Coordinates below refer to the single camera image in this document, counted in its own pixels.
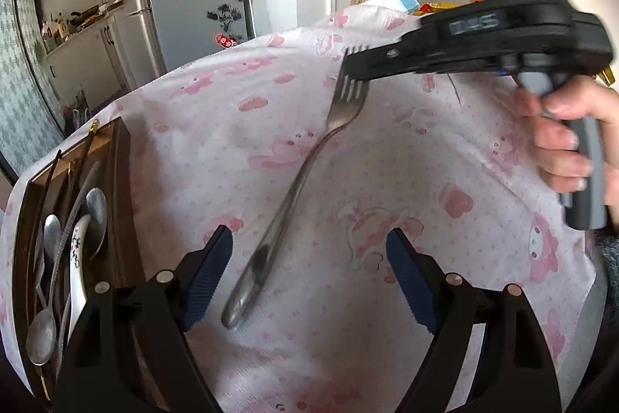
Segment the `person's right hand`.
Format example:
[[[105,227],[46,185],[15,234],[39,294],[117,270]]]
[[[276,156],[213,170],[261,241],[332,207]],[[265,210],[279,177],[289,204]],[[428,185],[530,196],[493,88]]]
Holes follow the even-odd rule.
[[[610,220],[618,223],[618,93],[592,77],[572,77],[557,91],[539,98],[518,88],[516,113],[523,118],[532,138],[532,156],[541,179],[560,194],[585,187],[593,163],[577,152],[577,135],[566,124],[590,115],[600,121],[605,159],[604,203]]]

